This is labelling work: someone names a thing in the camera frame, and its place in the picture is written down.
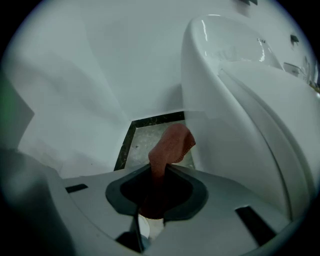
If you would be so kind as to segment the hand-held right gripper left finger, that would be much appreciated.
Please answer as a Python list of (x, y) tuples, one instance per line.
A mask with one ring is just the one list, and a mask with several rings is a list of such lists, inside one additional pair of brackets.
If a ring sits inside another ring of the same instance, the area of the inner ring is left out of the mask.
[(117, 213), (136, 216), (145, 202), (150, 182), (151, 167), (147, 164), (112, 181), (106, 188), (105, 197)]

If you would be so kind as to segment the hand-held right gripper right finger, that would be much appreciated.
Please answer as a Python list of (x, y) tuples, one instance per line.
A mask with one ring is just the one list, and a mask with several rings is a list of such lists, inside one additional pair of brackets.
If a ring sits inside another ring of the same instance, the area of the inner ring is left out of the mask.
[(209, 192), (198, 179), (195, 169), (167, 165), (164, 176), (167, 205), (165, 222), (186, 221), (193, 218), (207, 203)]

